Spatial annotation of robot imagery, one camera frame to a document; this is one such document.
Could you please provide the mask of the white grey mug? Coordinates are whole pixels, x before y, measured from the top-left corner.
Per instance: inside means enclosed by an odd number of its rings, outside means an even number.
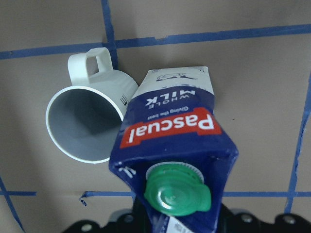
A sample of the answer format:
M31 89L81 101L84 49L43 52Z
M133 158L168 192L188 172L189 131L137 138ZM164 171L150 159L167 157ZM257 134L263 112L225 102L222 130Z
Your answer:
M107 162L138 84L113 68L107 48L71 55L68 71L71 86L58 91L46 110L48 133L72 159Z

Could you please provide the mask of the blue white milk carton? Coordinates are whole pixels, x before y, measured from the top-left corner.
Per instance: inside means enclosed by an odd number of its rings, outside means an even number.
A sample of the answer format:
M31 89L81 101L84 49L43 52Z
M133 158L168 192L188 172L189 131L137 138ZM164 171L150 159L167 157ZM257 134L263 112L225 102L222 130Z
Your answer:
M109 168L154 233L213 233L238 149L217 122L207 67L149 70L129 102Z

